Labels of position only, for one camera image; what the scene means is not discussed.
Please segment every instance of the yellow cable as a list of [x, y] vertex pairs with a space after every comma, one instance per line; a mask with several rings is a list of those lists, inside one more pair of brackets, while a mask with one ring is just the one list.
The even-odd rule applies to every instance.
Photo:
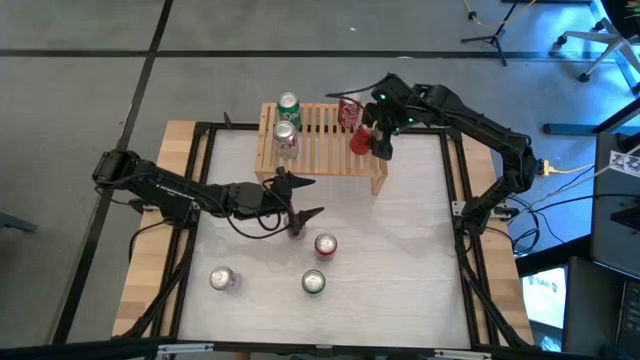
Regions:
[[[520, 11], [517, 15], [512, 16], [512, 17], [510, 17], [508, 20], [506, 20], [506, 21], [501, 21], [501, 22], [499, 22], [499, 23], [497, 23], [497, 24], [491, 24], [491, 25], [483, 24], [483, 23], [482, 23], [482, 22], [480, 22], [480, 20], [478, 20], [478, 18], [476, 18], [475, 16], [473, 17], [473, 20], [474, 20], [478, 25], [480, 25], [480, 26], [482, 26], [482, 27], [486, 27], [486, 28], [494, 28], [494, 27], [498, 27], [498, 26], [500, 26], [500, 25], [504, 25], [504, 24], [508, 23], [509, 21], [511, 21], [511, 20], [513, 20], [513, 19], [518, 18], [520, 15], [522, 15], [522, 13], [524, 13], [524, 12], [525, 12], [525, 10], [527, 10], [529, 7], [531, 7], [531, 5], [535, 4], [535, 3], [536, 3], [536, 1], [538, 1], [538, 0], [531, 0], [531, 2], [530, 2], [530, 3], [528, 3], [528, 4], [527, 4], [527, 6], [525, 6], [525, 7], [522, 9], [522, 11]], [[470, 14], [470, 13], [471, 13], [471, 11], [473, 11], [473, 10], [471, 10], [471, 7], [469, 6], [469, 3], [467, 2], [467, 0], [462, 0], [462, 2], [464, 3], [464, 6], [467, 8], [467, 14]]]
[[580, 170], [584, 170], [586, 168], [592, 167], [594, 164], [595, 163], [589, 163], [589, 164], [586, 164], [586, 165], [583, 165], [583, 166], [580, 166], [578, 168], [571, 169], [571, 170], [557, 170], [557, 169], [554, 169], [553, 166], [550, 166], [549, 167], [549, 172], [550, 173], [556, 173], [556, 174], [571, 174], [571, 173], [574, 173], [576, 171], [580, 171]]

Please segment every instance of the green soda can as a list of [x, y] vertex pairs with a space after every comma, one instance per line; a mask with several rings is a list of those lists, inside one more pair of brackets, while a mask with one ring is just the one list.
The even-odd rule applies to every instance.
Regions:
[[300, 118], [300, 101], [294, 93], [284, 93], [278, 100], [278, 113], [280, 120], [286, 120], [293, 124], [296, 129], [300, 129], [302, 119]]

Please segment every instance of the red soda can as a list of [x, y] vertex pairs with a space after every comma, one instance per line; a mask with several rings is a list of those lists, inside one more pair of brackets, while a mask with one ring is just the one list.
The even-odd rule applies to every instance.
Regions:
[[371, 143], [371, 130], [365, 124], [360, 124], [349, 141], [349, 147], [356, 155], [364, 155], [369, 152]]
[[[355, 101], [360, 101], [359, 94], [349, 96]], [[360, 123], [360, 107], [351, 100], [340, 99], [338, 103], [338, 123], [343, 128], [354, 129]]]
[[316, 238], [314, 247], [316, 249], [316, 257], [318, 260], [331, 260], [338, 249], [338, 240], [336, 240], [335, 236], [329, 233], [320, 234]]

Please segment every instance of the sprite can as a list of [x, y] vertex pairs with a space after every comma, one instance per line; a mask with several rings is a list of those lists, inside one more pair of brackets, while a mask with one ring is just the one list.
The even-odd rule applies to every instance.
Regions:
[[280, 114], [280, 120], [289, 121], [296, 129], [300, 129], [300, 125], [302, 125], [300, 100], [294, 93], [287, 92], [280, 95], [278, 114]]
[[320, 270], [309, 270], [302, 275], [302, 288], [307, 294], [319, 294], [324, 289], [325, 282]]

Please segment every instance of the silver soda can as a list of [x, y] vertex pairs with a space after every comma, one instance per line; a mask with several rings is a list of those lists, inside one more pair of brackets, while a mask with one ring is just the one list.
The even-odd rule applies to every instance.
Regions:
[[325, 279], [320, 270], [309, 270], [302, 275], [302, 288], [308, 294], [315, 295], [324, 289]]
[[338, 240], [329, 233], [320, 234], [316, 237], [314, 247], [319, 260], [331, 260], [338, 249]]
[[236, 282], [236, 274], [226, 266], [218, 266], [213, 269], [209, 277], [209, 284], [216, 290], [227, 290]]
[[273, 129], [278, 155], [291, 160], [298, 156], [298, 130], [289, 121], [280, 121]]

